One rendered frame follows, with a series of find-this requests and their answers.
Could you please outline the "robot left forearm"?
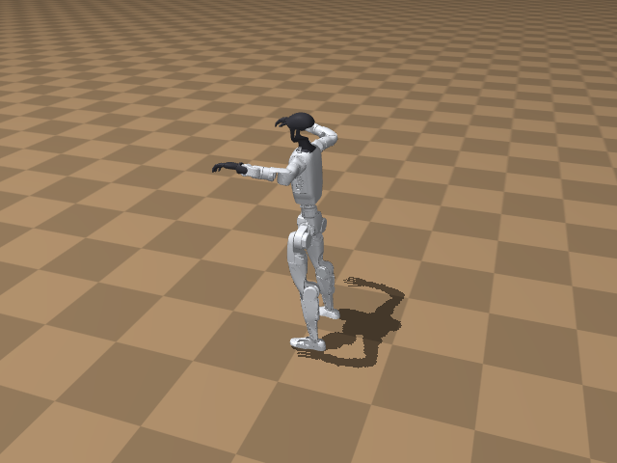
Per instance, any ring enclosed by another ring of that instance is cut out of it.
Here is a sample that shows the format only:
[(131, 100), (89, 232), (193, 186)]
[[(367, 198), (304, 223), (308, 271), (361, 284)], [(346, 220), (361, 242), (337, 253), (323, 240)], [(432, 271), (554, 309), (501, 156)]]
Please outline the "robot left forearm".
[(274, 167), (262, 167), (262, 166), (252, 166), (251, 164), (243, 164), (241, 165), (243, 167), (246, 167), (248, 172), (243, 175), (240, 174), (243, 177), (252, 177), (252, 178), (258, 178), (258, 179), (267, 179), (268, 181), (274, 181), (274, 179), (276, 178), (277, 173), (285, 173), (285, 174), (289, 174), (291, 173), (290, 170), (285, 169), (285, 168), (274, 168)]

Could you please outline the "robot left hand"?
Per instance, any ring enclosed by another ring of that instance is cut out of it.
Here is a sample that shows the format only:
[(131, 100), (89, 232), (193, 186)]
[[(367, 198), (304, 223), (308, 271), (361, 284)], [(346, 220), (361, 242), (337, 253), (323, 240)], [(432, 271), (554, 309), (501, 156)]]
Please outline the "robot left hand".
[(220, 172), (222, 167), (225, 167), (226, 169), (232, 169), (232, 170), (236, 170), (237, 174), (247, 174), (248, 170), (246, 167), (243, 167), (241, 165), (243, 165), (244, 163), (240, 162), (238, 163), (234, 163), (234, 162), (227, 162), (227, 163), (218, 163), (216, 164), (213, 168), (212, 168), (212, 173), (216, 172), (217, 169)]

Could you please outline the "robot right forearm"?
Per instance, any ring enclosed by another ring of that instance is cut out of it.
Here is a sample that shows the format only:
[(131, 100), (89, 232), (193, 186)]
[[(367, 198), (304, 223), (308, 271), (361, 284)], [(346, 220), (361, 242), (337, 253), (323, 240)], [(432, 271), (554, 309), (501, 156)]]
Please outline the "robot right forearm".
[(310, 128), (306, 128), (307, 132), (310, 132), (314, 135), (317, 135), (319, 138), (321, 137), (325, 137), (325, 133), (329, 136), (336, 136), (336, 133), (334, 131), (332, 131), (330, 128), (325, 127), (325, 126), (321, 126), (317, 123), (314, 124), (314, 126), (310, 127)]

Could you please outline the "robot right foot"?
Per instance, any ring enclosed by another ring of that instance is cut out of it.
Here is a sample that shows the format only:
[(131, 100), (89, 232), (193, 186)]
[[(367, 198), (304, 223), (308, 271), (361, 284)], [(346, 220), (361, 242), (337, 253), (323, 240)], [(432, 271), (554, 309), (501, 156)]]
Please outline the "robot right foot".
[[(327, 308), (327, 306), (326, 306), (326, 308)], [(327, 317), (332, 318), (332, 319), (339, 319), (340, 318), (340, 313), (339, 313), (339, 311), (337, 309), (333, 309), (332, 308), (332, 311), (328, 312), (328, 311), (325, 310), (325, 306), (319, 307), (319, 314), (322, 315), (322, 316), (327, 316)]]

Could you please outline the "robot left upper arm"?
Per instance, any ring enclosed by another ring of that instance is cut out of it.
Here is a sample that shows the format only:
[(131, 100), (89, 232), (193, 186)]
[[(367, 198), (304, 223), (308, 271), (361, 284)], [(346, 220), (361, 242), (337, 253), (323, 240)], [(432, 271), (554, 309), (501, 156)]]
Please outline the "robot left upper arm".
[(288, 186), (290, 182), (294, 180), (295, 177), (298, 177), (306, 169), (306, 167), (307, 166), (305, 162), (302, 159), (295, 156), (290, 161), (289, 165), (285, 168), (285, 169), (290, 170), (291, 173), (289, 174), (278, 173), (278, 178), (277, 178), (278, 184)]

